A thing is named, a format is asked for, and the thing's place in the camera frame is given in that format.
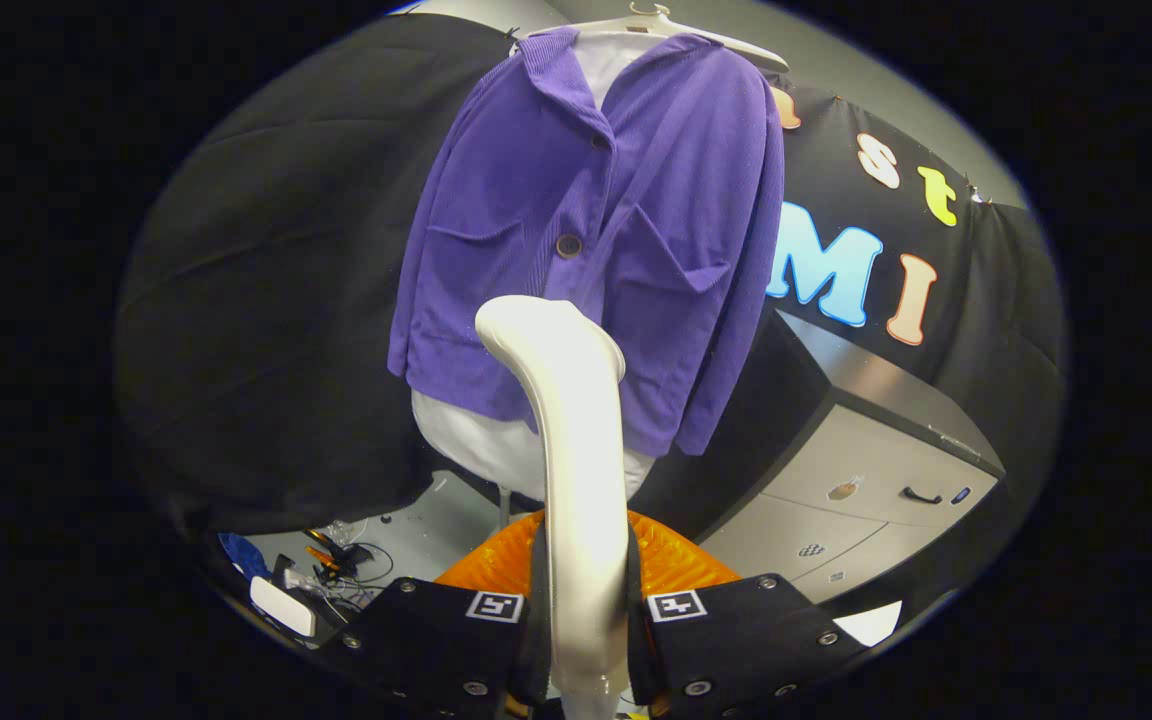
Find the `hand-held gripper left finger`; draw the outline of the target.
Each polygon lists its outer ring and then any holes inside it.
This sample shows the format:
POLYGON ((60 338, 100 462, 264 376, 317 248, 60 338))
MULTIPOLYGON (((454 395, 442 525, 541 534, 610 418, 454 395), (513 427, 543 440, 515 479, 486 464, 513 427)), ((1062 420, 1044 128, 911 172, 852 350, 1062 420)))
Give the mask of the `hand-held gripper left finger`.
POLYGON ((411 719, 530 719, 548 700, 544 514, 532 511, 435 582, 397 577, 316 655, 411 719))

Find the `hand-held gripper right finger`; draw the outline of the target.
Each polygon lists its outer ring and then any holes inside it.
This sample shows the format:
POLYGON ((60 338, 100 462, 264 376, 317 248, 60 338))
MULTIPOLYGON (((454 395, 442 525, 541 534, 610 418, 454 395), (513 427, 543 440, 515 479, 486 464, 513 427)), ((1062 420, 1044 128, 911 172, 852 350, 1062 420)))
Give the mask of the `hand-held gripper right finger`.
POLYGON ((742 578, 628 514, 628 692, 653 719, 771 719, 867 647, 774 573, 742 578))

